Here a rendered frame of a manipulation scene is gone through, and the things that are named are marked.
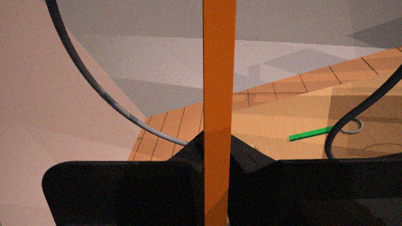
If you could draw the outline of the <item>green flat bar with white hoop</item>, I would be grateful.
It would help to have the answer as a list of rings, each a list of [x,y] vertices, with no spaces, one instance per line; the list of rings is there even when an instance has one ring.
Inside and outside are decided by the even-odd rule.
[[[340,130],[349,134],[354,134],[357,132],[360,132],[363,128],[364,128],[364,124],[362,123],[362,121],[358,118],[353,118],[354,120],[358,121],[359,124],[361,125],[360,128],[358,128],[358,130],[356,131],[346,131],[345,129],[341,128]],[[295,134],[292,136],[289,136],[290,141],[297,141],[297,140],[301,140],[301,139],[306,139],[312,136],[317,136],[317,135],[321,135],[321,134],[326,134],[329,133],[329,131],[333,128],[334,126],[330,126],[330,127],[326,127],[326,128],[322,128],[322,129],[317,129],[314,131],[309,131],[309,132],[304,132],[304,133],[300,133],[300,134]]]

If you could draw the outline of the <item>orange handle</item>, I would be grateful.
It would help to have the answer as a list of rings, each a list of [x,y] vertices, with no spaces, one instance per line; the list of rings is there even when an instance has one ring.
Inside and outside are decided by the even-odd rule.
[[[226,226],[231,153],[236,0],[202,0],[204,226]]]

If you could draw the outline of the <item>black handle with grey loop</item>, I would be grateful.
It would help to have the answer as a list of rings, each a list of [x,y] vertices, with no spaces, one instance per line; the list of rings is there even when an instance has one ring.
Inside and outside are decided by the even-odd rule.
[[[394,157],[394,158],[402,158],[402,152],[400,153],[394,153],[394,154],[388,154],[388,155],[384,155],[381,157]]]

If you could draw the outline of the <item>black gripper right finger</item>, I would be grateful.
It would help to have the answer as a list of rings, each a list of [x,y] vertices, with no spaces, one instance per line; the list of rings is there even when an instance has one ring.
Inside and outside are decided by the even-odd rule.
[[[402,197],[402,158],[270,158],[231,135],[230,226],[290,226],[305,200]]]

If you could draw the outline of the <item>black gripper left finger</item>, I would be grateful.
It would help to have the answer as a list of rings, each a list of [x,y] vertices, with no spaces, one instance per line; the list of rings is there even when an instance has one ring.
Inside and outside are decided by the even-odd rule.
[[[204,226],[204,130],[167,161],[66,161],[41,186],[56,226]]]

